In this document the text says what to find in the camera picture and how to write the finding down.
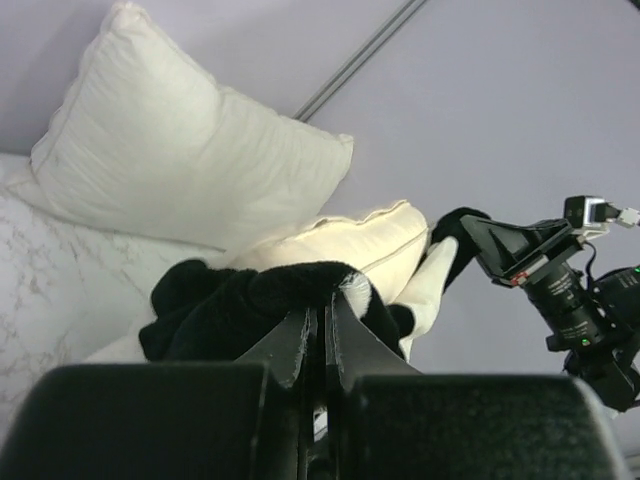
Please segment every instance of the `pillow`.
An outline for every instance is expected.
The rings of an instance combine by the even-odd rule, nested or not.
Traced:
[[[391,303],[415,272],[427,231],[422,213],[401,200],[359,219],[321,217],[307,225],[279,229],[232,260],[229,267],[263,271],[294,263],[341,261],[366,274],[382,300]]]
[[[71,222],[227,249],[316,215],[352,149],[218,84],[142,8],[116,4],[8,187]]]

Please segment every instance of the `robotic arm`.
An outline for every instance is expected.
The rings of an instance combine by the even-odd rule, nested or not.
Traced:
[[[603,403],[624,412],[640,406],[640,266],[591,275],[590,240],[612,223],[640,226],[640,212],[602,198],[566,199],[564,218],[516,226],[467,215],[464,230],[479,250],[478,263],[492,282],[522,288],[553,332],[549,351],[567,351],[565,370],[586,381]],[[567,260],[584,246],[594,255],[585,273]],[[587,277],[586,286],[582,278]]]

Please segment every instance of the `white wall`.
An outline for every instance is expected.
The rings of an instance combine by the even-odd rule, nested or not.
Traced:
[[[640,208],[639,45],[624,0],[427,2],[311,120],[356,136],[326,212],[408,198],[431,219],[469,205],[527,224],[578,194]],[[622,228],[598,241],[596,273],[638,263],[639,241]],[[426,372],[558,372],[548,334],[523,292],[474,264],[412,359]],[[618,422],[629,452],[637,412]]]
[[[113,0],[5,0],[0,151],[28,153]],[[218,80],[293,115],[401,0],[139,0]]]

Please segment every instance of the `black fabric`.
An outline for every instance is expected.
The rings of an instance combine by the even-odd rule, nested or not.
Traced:
[[[356,313],[402,357],[392,311],[363,274],[339,262],[258,273],[214,270],[201,260],[186,260],[172,267],[154,288],[151,304],[157,319],[140,330],[140,344],[150,361],[235,360],[289,311],[327,305],[338,289],[347,298],[366,297],[365,310]]]
[[[469,207],[461,207],[457,208],[445,216],[443,216],[440,220],[438,220],[438,224],[433,229],[431,234],[431,245],[436,243],[440,243],[447,237],[454,237],[458,241],[458,252],[456,254],[456,258],[453,261],[453,265],[451,266],[451,270],[449,271],[449,275],[447,276],[447,280],[444,284],[444,291],[446,292],[449,286],[453,283],[453,281],[462,273],[462,271],[471,263],[471,261],[480,254],[480,250],[476,246],[476,244],[471,240],[469,234],[462,227],[462,222],[460,221],[462,217],[466,215],[473,215],[476,217],[487,218],[490,219],[489,215],[480,210],[474,210]],[[418,263],[418,266],[422,265],[422,263],[427,258],[427,254],[425,252]]]

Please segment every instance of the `camera lens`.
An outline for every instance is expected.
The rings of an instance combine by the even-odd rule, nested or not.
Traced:
[[[606,321],[568,264],[526,284],[524,290],[553,331],[554,350],[584,349],[602,340]]]

